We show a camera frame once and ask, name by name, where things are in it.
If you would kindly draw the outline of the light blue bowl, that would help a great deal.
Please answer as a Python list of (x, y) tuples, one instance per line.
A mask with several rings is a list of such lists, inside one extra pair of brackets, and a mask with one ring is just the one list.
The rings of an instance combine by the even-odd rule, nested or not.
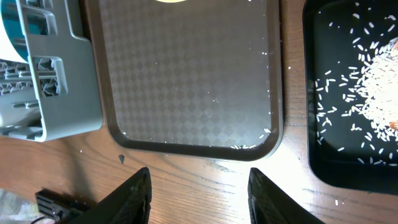
[(1, 60), (28, 63), (16, 2), (1, 0)]

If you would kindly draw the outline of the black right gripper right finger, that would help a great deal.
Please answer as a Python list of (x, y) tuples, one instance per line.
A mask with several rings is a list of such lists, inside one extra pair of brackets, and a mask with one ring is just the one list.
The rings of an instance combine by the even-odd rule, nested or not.
[(248, 205), (252, 224), (323, 224), (255, 167), (249, 173)]

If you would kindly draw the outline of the yellow round plate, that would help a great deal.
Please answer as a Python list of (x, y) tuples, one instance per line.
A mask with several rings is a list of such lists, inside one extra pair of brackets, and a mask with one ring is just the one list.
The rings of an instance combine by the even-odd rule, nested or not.
[(186, 0), (156, 0), (156, 1), (164, 3), (178, 3), (178, 2), (184, 2)]

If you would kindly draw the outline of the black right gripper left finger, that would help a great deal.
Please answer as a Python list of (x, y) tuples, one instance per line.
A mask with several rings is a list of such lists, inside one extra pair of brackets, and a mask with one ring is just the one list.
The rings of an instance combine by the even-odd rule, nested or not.
[(65, 218), (60, 223), (148, 224), (151, 200), (150, 171), (143, 167), (95, 207), (79, 216)]

